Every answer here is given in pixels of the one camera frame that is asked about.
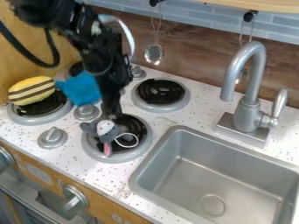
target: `sink drain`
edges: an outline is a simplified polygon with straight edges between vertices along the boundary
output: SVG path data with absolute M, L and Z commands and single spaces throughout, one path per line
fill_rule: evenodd
M 201 205 L 206 214 L 220 216 L 226 211 L 226 204 L 215 195 L 206 195 L 201 200 Z

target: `pink tongue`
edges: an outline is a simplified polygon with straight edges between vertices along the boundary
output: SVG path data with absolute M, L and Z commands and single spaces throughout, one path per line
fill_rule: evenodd
M 110 154 L 111 154 L 110 147 L 108 146 L 107 143 L 104 144 L 104 154 L 105 154 L 106 157 L 109 157 Z

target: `countertop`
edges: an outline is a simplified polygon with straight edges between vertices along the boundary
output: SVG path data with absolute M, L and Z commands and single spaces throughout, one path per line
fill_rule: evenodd
M 159 205 L 132 193 L 128 187 L 130 174 L 142 162 L 163 133 L 171 126 L 185 125 L 270 157 L 279 158 L 293 165 L 299 165 L 298 109 L 286 107 L 283 110 L 279 126 L 270 131 L 267 146 L 264 149 L 259 149 L 228 136 L 222 136 L 214 130 L 215 124 L 224 112 L 234 112 L 242 94 L 235 93 L 232 102 L 224 102 L 219 98 L 220 88 L 218 87 L 145 67 L 143 69 L 147 73 L 147 79 L 160 77 L 182 82 L 191 91 L 191 101 L 186 107 L 176 112 L 167 114 L 150 113 L 135 107 L 130 100 L 131 89 L 143 80 L 134 80 L 126 87 L 126 93 L 122 97 L 123 112 L 141 117 L 149 123 L 154 132 L 151 146 L 138 159 L 123 164 L 104 164 L 90 158 L 80 146 L 82 131 L 79 127 L 80 121 L 73 118 L 74 108 L 71 113 L 58 121 L 39 126 L 22 126 L 13 123 L 9 119 L 7 116 L 7 105 L 3 105 L 0 107 L 0 137 L 31 158 L 37 159 L 57 172 L 61 172 L 67 177 L 155 223 L 190 223 L 161 208 Z M 261 109 L 264 112 L 269 113 L 271 107 L 272 102 L 261 100 Z M 69 135 L 68 141 L 55 150 L 39 148 L 37 144 L 38 136 L 53 126 L 65 130 Z

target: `toy stove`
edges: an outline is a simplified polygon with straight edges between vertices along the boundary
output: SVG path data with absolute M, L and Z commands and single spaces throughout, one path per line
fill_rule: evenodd
M 14 123 L 33 126 L 56 121 L 70 112 L 72 107 L 66 96 L 57 90 L 43 101 L 33 104 L 17 106 L 11 103 L 8 116 Z
M 182 83 L 166 79 L 145 80 L 132 91 L 132 102 L 138 108 L 153 113 L 182 109 L 191 98 L 189 90 Z
M 91 126 L 95 126 L 100 120 L 101 118 L 94 120 Z M 126 132 L 135 134 L 139 139 L 139 144 L 134 148 L 124 148 L 116 142 L 112 142 L 112 155 L 106 157 L 103 153 L 103 143 L 100 142 L 100 139 L 83 132 L 81 143 L 83 150 L 88 156 L 103 163 L 118 164 L 138 158 L 149 149 L 153 134 L 150 126 L 143 119 L 135 115 L 123 115 L 113 121 L 116 125 L 126 127 Z M 135 144 L 121 138 L 118 138 L 118 140 L 122 145 Z

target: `blue cloth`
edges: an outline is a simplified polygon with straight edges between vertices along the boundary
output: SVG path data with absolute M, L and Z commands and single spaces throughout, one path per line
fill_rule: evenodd
M 77 106 L 94 103 L 101 98 L 93 75 L 87 71 L 66 81 L 56 81 L 56 86 Z

